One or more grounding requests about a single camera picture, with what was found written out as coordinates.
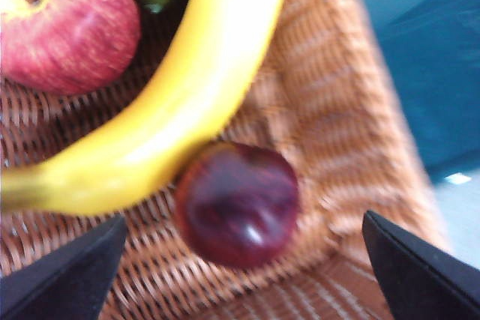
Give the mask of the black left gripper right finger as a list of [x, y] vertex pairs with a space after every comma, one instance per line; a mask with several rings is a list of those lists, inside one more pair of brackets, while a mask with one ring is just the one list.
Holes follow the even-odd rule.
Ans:
[[395, 319], [479, 318], [479, 269], [374, 211], [364, 213], [361, 230]]

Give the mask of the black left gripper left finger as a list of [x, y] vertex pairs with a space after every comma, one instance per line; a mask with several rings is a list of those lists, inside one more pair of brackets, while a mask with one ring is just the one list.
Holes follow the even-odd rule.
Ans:
[[1, 279], [2, 319], [98, 319], [125, 246], [114, 216]]

